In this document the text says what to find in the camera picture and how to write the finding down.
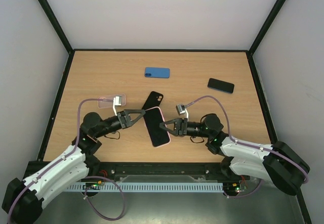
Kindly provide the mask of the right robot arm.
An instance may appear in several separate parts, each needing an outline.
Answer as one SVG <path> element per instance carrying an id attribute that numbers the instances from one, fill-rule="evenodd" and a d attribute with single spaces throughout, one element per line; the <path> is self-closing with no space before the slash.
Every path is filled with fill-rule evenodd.
<path id="1" fill-rule="evenodd" d="M 205 115 L 200 122 L 175 118 L 159 126 L 176 137 L 206 138 L 207 149 L 224 157 L 221 174 L 228 180 L 236 175 L 251 176 L 292 196 L 308 181 L 309 166 L 286 143 L 263 145 L 234 138 L 223 132 L 216 114 Z"/>

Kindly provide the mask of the black phone case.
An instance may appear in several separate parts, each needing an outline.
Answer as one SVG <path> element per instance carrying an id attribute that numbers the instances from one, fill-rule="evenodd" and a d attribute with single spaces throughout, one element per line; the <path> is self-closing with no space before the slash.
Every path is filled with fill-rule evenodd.
<path id="1" fill-rule="evenodd" d="M 164 98 L 163 94 L 155 91 L 151 91 L 144 105 L 142 106 L 142 109 L 148 110 L 153 107 L 159 107 L 163 98 Z"/>

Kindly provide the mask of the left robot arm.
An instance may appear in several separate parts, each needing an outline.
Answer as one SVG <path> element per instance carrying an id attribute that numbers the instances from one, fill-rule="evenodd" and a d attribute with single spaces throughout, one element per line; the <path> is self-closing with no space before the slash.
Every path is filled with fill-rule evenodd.
<path id="1" fill-rule="evenodd" d="M 9 182 L 2 203 L 7 222 L 34 223 L 43 209 L 75 182 L 95 178 L 100 160 L 94 155 L 98 140 L 109 133 L 133 126 L 145 115 L 143 109 L 123 110 L 107 119 L 90 112 L 79 122 L 77 137 L 55 160 L 23 180 Z"/>

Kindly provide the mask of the black phone blue edge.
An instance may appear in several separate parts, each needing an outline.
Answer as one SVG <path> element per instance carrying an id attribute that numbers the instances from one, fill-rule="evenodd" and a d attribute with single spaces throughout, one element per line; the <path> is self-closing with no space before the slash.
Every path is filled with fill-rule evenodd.
<path id="1" fill-rule="evenodd" d="M 207 87 L 224 93 L 232 94 L 234 91 L 234 84 L 222 80 L 210 78 Z"/>

